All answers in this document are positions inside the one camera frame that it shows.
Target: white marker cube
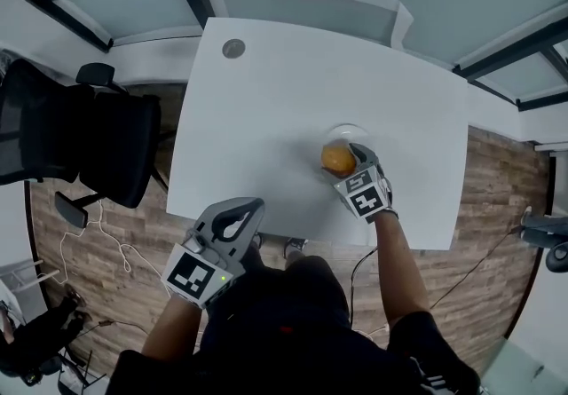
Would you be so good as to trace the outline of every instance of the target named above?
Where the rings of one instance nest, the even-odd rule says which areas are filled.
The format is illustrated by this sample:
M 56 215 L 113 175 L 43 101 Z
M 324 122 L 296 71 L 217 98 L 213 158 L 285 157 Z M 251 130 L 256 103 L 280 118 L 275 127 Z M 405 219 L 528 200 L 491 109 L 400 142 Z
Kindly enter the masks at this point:
M 375 166 L 342 179 L 334 185 L 345 205 L 357 218 L 365 218 L 387 207 L 386 181 Z

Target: person in black clothing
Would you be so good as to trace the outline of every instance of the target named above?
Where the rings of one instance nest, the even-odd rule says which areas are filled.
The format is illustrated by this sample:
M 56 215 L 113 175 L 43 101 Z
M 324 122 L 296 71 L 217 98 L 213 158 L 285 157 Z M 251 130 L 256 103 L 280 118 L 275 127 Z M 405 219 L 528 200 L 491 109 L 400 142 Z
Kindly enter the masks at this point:
M 477 394 L 479 378 L 446 343 L 395 213 L 376 214 L 379 279 L 390 325 L 386 350 L 351 330 L 345 294 L 327 262 L 285 247 L 284 271 L 251 246 L 247 272 L 208 309 L 174 295 L 141 352 L 121 353 L 107 394 L 196 393 L 216 388 Z
M 15 330 L 1 310 L 4 333 L 0 335 L 0 371 L 11 377 L 25 376 L 71 343 L 83 329 L 86 317 L 75 311 L 80 302 L 81 298 L 69 289 L 59 306 Z M 72 313 L 75 317 L 63 328 Z

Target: wooden floor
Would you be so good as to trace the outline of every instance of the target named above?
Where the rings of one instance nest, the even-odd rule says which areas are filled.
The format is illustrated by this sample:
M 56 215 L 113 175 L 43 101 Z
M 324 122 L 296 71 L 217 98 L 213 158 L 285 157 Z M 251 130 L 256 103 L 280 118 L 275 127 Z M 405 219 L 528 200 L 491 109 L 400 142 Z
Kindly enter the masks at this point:
M 177 115 L 174 107 L 169 118 L 175 121 Z M 169 156 L 168 151 L 160 155 L 165 161 L 165 171 Z M 465 182 L 452 249 L 414 253 L 432 304 L 518 225 L 526 205 L 532 204 L 536 212 L 543 212 L 547 180 L 548 159 L 535 153 L 530 145 L 469 129 Z M 71 198 L 88 193 L 78 182 L 69 185 L 48 180 L 32 185 L 37 252 L 46 261 L 43 272 L 63 269 L 59 242 L 65 231 L 77 232 L 55 210 L 53 195 L 56 191 Z M 173 243 L 181 242 L 192 224 L 192 220 L 165 212 L 166 195 L 153 180 L 137 209 L 125 209 L 106 200 L 103 205 L 103 229 L 120 242 L 134 245 L 158 271 L 165 266 Z M 90 220 L 98 220 L 99 206 L 91 206 L 90 211 Z M 283 266 L 282 242 L 282 239 L 269 238 L 263 246 L 267 265 Z M 307 247 L 308 253 L 328 260 L 346 293 L 351 270 L 367 251 L 317 242 Z M 146 331 L 152 328 L 168 297 L 158 275 L 132 249 L 124 248 L 131 264 L 131 271 L 125 272 L 116 242 L 103 235 L 97 224 L 91 224 L 81 239 L 72 235 L 66 237 L 63 253 L 69 282 L 84 296 L 87 310 L 95 321 L 120 320 L 136 323 Z M 493 347 L 511 322 L 525 291 L 534 257 L 534 249 L 526 247 L 515 236 L 508 237 L 433 310 L 448 343 L 478 372 L 485 369 Z M 50 281 L 47 292 L 55 304 L 61 299 L 63 288 Z M 377 344 L 385 346 L 388 333 L 376 331 L 384 324 L 377 261 L 371 257 L 361 266 L 356 279 L 354 328 L 372 334 Z M 84 357 L 93 350 L 93 369 L 111 374 L 120 351 L 139 350 L 144 340 L 145 335 L 138 329 L 114 324 L 78 338 L 72 348 Z

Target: chair backrest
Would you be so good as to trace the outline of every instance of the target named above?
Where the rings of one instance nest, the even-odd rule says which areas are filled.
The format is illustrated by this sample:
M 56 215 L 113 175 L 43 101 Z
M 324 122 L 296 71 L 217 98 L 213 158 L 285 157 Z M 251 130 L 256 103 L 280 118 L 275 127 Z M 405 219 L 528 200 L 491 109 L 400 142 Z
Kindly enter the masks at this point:
M 65 87 L 24 59 L 14 60 L 0 85 L 0 185 L 79 172 L 94 90 Z

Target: black shorts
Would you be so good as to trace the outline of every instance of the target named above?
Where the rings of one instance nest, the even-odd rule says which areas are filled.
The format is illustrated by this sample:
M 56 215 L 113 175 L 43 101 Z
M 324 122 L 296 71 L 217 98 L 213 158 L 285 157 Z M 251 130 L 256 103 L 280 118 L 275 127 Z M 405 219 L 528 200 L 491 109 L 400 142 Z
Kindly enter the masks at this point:
M 208 308 L 206 335 L 220 331 L 236 315 L 275 298 L 283 304 L 313 306 L 318 316 L 313 320 L 350 327 L 345 293 L 322 257 L 303 257 L 282 271 L 265 267 L 258 250 L 251 247 L 242 263 L 247 273 Z

